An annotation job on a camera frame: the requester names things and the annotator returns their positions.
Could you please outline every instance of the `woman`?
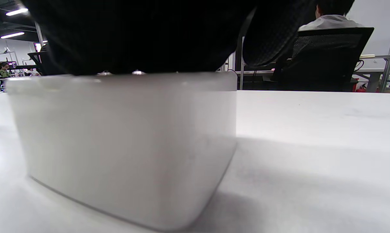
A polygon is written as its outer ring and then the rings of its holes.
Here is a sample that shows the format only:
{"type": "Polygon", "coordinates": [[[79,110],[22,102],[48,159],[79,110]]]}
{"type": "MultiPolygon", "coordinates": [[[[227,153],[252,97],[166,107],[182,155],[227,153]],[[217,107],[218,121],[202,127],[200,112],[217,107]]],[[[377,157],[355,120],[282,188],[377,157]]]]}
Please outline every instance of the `woman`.
{"type": "Polygon", "coordinates": [[[0,77],[1,78],[9,78],[11,75],[7,72],[9,65],[7,62],[0,63],[0,77]]]}

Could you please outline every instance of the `white box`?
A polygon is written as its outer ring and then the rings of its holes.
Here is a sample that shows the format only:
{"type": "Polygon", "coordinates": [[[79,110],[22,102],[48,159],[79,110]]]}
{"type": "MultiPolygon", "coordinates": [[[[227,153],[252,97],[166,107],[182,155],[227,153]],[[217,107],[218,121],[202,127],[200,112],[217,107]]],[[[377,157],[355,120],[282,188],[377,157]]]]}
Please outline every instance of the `white box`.
{"type": "Polygon", "coordinates": [[[237,76],[10,78],[29,175],[77,202],[157,230],[198,217],[236,146],[237,76]]]}

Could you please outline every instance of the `white table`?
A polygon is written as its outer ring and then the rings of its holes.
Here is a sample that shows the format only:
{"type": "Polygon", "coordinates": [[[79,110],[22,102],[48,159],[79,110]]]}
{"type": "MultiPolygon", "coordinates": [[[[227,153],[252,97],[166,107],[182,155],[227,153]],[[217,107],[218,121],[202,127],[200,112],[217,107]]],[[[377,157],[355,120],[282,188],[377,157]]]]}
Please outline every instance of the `white table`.
{"type": "MultiPolygon", "coordinates": [[[[390,233],[390,94],[239,91],[237,117],[238,150],[188,232],[390,233]]],[[[15,232],[151,231],[30,180],[0,94],[0,233],[15,232]]]]}

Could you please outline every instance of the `white shirt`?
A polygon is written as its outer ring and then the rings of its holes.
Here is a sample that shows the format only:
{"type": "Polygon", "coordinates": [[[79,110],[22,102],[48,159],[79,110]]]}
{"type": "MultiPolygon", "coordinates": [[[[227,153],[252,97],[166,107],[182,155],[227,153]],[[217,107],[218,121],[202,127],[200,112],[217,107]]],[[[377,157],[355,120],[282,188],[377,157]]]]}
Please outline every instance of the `white shirt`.
{"type": "Polygon", "coordinates": [[[299,31],[331,29],[331,28],[363,28],[364,26],[343,15],[323,15],[320,18],[301,26],[299,31]]]}

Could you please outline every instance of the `mesh chair back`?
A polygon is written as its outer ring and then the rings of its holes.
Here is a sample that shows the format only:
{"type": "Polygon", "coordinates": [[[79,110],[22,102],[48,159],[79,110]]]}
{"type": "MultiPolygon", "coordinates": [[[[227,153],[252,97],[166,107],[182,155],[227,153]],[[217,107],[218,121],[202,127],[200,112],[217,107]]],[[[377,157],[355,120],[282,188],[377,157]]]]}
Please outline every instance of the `mesh chair back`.
{"type": "Polygon", "coordinates": [[[59,75],[66,73],[52,62],[49,52],[28,53],[28,56],[35,62],[42,75],[59,75]]]}
{"type": "Polygon", "coordinates": [[[299,31],[291,62],[282,68],[285,90],[343,91],[374,28],[299,31]]]}

